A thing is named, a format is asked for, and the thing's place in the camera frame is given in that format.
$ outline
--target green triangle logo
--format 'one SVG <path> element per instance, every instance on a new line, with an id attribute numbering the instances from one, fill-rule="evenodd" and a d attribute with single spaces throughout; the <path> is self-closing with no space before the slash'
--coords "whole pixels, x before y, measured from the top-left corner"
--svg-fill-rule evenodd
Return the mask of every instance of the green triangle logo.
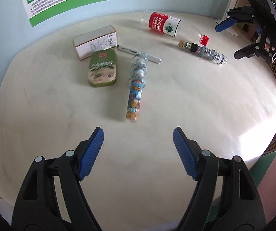
<path id="1" fill-rule="evenodd" d="M 172 27 L 169 26 L 167 31 L 168 31 L 168 32 L 172 32 L 172 31 L 173 31 Z"/>

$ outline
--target red bottle cap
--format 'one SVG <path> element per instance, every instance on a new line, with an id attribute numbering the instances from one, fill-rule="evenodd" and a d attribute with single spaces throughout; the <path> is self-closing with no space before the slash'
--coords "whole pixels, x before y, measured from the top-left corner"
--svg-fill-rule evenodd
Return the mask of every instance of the red bottle cap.
<path id="1" fill-rule="evenodd" d="M 208 43 L 209 37 L 208 36 L 202 36 L 200 43 L 204 46 L 206 46 L 206 44 Z"/>

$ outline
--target light blue wall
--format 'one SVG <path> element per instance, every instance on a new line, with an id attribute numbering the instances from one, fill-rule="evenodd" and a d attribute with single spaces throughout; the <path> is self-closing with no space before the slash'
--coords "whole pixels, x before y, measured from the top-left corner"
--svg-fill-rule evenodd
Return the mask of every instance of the light blue wall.
<path id="1" fill-rule="evenodd" d="M 31 27 L 21 0 L 0 0 L 0 85 L 13 57 L 45 35 L 76 22 L 133 11 L 174 11 L 221 18 L 229 0 L 110 0 L 72 9 Z"/>

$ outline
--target white box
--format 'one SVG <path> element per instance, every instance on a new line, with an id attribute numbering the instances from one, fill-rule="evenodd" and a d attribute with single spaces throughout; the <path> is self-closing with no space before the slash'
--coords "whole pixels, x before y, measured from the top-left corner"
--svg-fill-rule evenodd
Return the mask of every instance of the white box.
<path id="1" fill-rule="evenodd" d="M 83 60 L 93 52 L 118 45 L 117 32 L 111 25 L 96 29 L 73 40 L 78 57 Z"/>

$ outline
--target white table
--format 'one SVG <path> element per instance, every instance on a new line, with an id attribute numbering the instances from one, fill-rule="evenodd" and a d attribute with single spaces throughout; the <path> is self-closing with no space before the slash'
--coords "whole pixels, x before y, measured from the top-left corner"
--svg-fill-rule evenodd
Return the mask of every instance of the white table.
<path id="1" fill-rule="evenodd" d="M 234 52 L 248 43 L 216 33 L 213 19 L 169 14 L 209 36 L 208 47 L 226 55 L 228 64 L 179 49 L 176 39 L 144 28 L 141 13 L 72 25 L 13 59 L 0 88 L 1 197 L 14 205 L 37 155 L 59 157 L 97 126 L 104 129 L 105 141 L 81 185 L 103 230 L 138 230 L 182 217 L 195 182 L 172 141 L 177 126 L 202 149 L 228 159 L 242 156 L 252 166 L 249 160 L 263 153 L 276 132 L 273 74 L 261 58 L 235 60 Z M 125 121 L 133 56 L 116 50 L 116 84 L 92 88 L 89 59 L 79 61 L 72 45 L 73 38 L 109 24 L 117 29 L 119 44 L 162 58 L 161 65 L 148 64 L 137 123 Z"/>

